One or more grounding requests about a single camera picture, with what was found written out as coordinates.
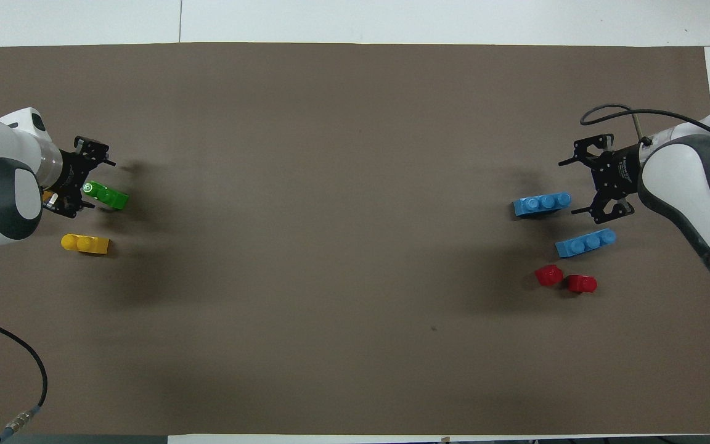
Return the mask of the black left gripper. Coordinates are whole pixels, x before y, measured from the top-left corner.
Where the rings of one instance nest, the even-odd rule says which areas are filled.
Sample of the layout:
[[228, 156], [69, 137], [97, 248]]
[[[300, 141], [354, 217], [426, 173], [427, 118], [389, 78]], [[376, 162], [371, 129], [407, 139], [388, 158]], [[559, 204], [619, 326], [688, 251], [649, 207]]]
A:
[[89, 169], [95, 169], [100, 164], [115, 167], [116, 162], [110, 160], [109, 144], [93, 138], [76, 137], [74, 152], [60, 150], [62, 169], [59, 177], [52, 185], [51, 195], [43, 202], [43, 208], [51, 213], [67, 218], [75, 218], [85, 208], [95, 208], [94, 204], [82, 199], [82, 191]]

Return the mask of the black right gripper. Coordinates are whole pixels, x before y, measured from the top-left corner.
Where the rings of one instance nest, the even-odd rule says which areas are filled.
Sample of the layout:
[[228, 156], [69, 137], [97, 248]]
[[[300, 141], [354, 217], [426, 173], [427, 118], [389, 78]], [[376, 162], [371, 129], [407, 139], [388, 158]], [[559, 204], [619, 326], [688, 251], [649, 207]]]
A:
[[614, 134], [575, 140], [570, 157], [558, 162], [560, 167], [582, 163], [586, 168], [598, 168], [599, 160], [599, 196], [595, 196], [589, 206], [571, 211], [572, 215], [589, 216], [595, 224], [606, 224], [635, 213], [626, 197], [637, 193], [639, 188], [639, 148], [612, 150], [613, 143]]

